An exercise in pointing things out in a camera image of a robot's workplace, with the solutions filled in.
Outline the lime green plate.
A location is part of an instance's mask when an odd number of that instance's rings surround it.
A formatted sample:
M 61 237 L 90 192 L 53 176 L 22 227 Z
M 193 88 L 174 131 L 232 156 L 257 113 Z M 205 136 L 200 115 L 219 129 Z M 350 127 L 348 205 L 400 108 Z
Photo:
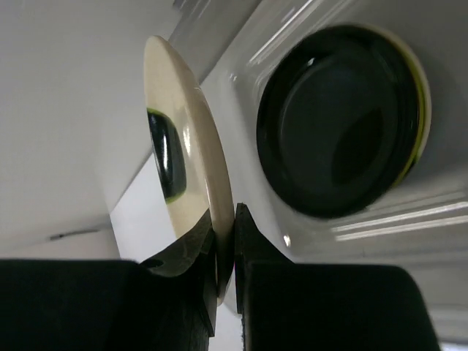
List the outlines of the lime green plate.
M 409 143 L 407 144 L 407 149 L 409 151 L 407 152 L 407 155 L 405 156 L 404 164 L 401 166 L 401 169 L 399 170 L 399 172 L 396 174 L 396 176 L 393 179 L 393 183 L 390 186 L 391 188 L 400 184 L 403 181 L 403 179 L 407 176 L 407 174 L 410 172 L 410 170 L 417 163 L 414 161 L 413 158 L 415 157 L 417 142 L 420 141 L 422 131 L 423 131 L 422 115 L 419 112 L 419 102 L 422 96 L 420 95 L 420 92 L 416 86 L 416 83 L 413 79 L 413 75 L 412 75 L 411 81 L 414 83 L 414 86 L 415 86 L 414 90 L 416 92 L 416 103 L 415 103 L 416 111 L 409 116 L 411 124 L 409 127 L 407 127 L 406 132 L 411 132 L 412 134 L 414 134 L 414 136 L 411 136 L 409 138 Z

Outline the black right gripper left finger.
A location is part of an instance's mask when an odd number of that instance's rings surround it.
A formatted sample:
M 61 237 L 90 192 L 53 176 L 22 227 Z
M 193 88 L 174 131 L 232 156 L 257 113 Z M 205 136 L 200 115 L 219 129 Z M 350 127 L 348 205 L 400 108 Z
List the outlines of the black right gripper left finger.
M 2 260 L 3 350 L 207 350 L 215 332 L 209 214 L 128 260 Z

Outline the cream plate with green patch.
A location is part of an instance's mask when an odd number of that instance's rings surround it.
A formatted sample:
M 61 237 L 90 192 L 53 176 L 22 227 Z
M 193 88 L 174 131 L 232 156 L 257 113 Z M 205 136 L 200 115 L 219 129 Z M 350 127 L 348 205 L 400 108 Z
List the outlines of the cream plate with green patch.
M 417 142 L 415 157 L 413 158 L 417 162 L 426 147 L 431 128 L 432 103 L 429 81 L 419 58 L 404 40 L 386 29 L 377 29 L 377 32 L 389 40 L 401 52 L 402 56 L 405 57 L 407 65 L 412 71 L 416 86 L 422 96 L 419 102 L 419 112 L 422 115 L 423 131 L 420 141 Z

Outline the clear plastic bin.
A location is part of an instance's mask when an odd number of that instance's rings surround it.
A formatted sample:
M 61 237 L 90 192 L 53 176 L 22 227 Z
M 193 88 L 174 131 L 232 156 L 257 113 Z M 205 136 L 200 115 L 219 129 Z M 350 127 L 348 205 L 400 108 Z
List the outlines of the clear plastic bin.
M 397 265 L 439 341 L 467 345 L 467 3 L 263 1 L 201 86 L 150 38 L 168 117 L 111 221 L 144 260 L 206 210 L 248 205 L 299 263 Z

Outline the black glossy plate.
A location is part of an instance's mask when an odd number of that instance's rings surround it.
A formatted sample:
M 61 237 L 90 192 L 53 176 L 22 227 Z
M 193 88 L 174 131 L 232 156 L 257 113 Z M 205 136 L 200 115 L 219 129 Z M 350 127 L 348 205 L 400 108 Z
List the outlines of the black glossy plate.
M 357 213 L 385 194 L 409 151 L 416 111 L 401 52 L 375 28 L 329 26 L 295 45 L 270 76 L 257 151 L 272 190 L 319 219 Z

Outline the cream plate with black patch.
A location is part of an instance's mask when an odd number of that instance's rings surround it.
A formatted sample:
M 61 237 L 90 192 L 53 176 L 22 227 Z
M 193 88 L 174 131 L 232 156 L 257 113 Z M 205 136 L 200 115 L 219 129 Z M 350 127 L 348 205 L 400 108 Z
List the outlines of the cream plate with black patch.
M 194 73 L 160 36 L 146 41 L 143 81 L 154 159 L 175 236 L 188 233 L 209 214 L 218 302 L 223 303 L 233 269 L 235 211 L 214 118 Z

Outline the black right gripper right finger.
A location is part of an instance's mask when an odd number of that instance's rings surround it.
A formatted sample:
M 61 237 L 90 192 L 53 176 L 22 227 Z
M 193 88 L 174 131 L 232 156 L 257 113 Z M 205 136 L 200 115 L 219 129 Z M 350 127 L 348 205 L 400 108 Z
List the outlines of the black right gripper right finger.
M 423 296 L 403 268 L 294 263 L 243 203 L 234 236 L 245 350 L 439 349 Z

